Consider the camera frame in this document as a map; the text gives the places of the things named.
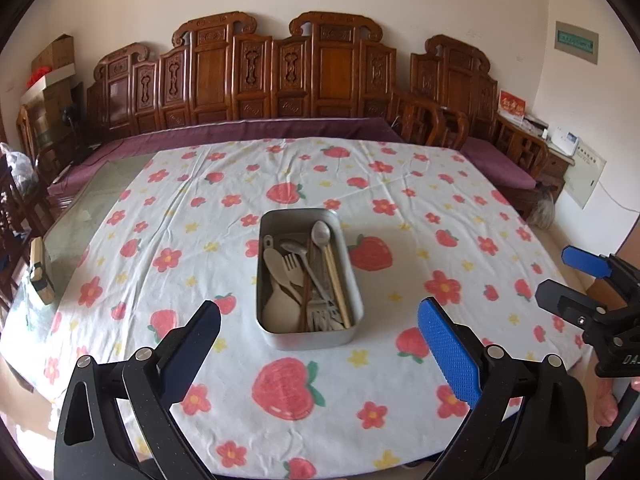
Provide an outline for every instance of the white tablecloth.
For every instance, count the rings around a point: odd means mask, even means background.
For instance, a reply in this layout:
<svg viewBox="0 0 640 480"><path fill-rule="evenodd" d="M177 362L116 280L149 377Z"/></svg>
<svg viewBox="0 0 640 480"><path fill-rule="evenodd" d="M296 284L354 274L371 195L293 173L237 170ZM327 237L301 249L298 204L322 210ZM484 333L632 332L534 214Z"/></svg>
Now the white tablecloth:
<svg viewBox="0 0 640 480"><path fill-rule="evenodd" d="M277 351L255 323L260 216L323 206L353 245L365 319L346 346ZM468 410L417 331L422 298L434 295L455 322L515 358L579 359L580 331L532 297L546 278L561 280L542 245L451 150L299 139L161 152L91 241L36 387L62 405L78 356L129 358L216 300L220 336L172 407L204 463L248 478L364 473L443 450Z"/></svg>

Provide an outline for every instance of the blue gripper pad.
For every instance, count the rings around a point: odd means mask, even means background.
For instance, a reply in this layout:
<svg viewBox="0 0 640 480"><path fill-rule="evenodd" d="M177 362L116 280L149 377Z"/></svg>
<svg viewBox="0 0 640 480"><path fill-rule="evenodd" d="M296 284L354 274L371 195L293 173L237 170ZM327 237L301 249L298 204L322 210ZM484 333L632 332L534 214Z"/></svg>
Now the blue gripper pad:
<svg viewBox="0 0 640 480"><path fill-rule="evenodd" d="M562 261L565 265L586 272L594 278L611 276L611 267L604 258L571 245L562 250Z"/></svg>
<svg viewBox="0 0 640 480"><path fill-rule="evenodd" d="M432 298L422 300L418 307L418 328L456 398L473 409L482 394L478 366L449 323L452 323L449 316Z"/></svg>

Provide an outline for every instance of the metal container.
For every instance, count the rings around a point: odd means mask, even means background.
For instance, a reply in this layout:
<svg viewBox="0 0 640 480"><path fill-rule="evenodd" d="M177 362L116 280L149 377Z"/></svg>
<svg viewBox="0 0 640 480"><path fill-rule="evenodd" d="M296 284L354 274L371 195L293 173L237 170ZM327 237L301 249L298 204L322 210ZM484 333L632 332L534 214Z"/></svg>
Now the metal container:
<svg viewBox="0 0 640 480"><path fill-rule="evenodd" d="M318 221L325 222L331 229L331 246L336 259L336 266L340 274L340 282L348 307L350 310L352 327L345 330L335 330L332 332L301 332L288 334L274 334L268 332L260 323L262 308L271 296L271 283L269 271L262 259L263 239L266 235L271 235L276 240L276 248L284 255L279 248L277 241L290 234L307 233L311 235L311 228ZM338 216L326 209L279 209L265 213L260 219L260 248L258 252L258 273L257 273L257 301L256 301L256 325L264 339L270 346L278 350L313 350L317 348L330 348L348 343L355 336L362 318L364 307L362 298L353 274L349 251L344 241L344 235L340 227Z"/></svg>

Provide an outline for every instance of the cable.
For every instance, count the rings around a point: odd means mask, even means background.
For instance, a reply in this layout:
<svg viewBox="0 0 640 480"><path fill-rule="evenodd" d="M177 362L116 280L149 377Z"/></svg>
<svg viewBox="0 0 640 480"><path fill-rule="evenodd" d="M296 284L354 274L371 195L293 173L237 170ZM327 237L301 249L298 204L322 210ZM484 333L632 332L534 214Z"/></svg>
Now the cable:
<svg viewBox="0 0 640 480"><path fill-rule="evenodd" d="M630 209L628 207L624 207L620 202L618 202L615 198L613 198L611 196L611 193L609 193L609 191L607 191L607 189L602 185L601 181L598 181L598 184L600 184L600 187L602 188L602 190L607 194L607 196L613 200L613 202L616 203L616 205L620 206L622 209L624 209L625 211L629 211L630 213L638 213L640 214L640 211L636 211L635 209Z"/></svg>

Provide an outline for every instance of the metal screw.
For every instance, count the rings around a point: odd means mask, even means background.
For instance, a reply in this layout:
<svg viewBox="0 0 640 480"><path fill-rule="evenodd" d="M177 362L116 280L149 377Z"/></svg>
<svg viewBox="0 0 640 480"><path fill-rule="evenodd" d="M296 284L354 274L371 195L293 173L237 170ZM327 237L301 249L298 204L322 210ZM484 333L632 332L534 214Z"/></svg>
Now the metal screw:
<svg viewBox="0 0 640 480"><path fill-rule="evenodd" d="M91 364L90 355L83 355L81 358L78 359L78 368L85 368L89 364Z"/></svg>
<svg viewBox="0 0 640 480"><path fill-rule="evenodd" d="M551 354L546 358L549 361L549 364L555 368L559 368L562 366L562 359L559 358L556 354Z"/></svg>
<svg viewBox="0 0 640 480"><path fill-rule="evenodd" d="M141 348L136 352L136 359L138 361L146 361L153 354L153 350L151 348Z"/></svg>
<svg viewBox="0 0 640 480"><path fill-rule="evenodd" d="M494 359L502 359L504 357L504 350L497 345L489 346L486 352L489 354L489 357L493 357Z"/></svg>

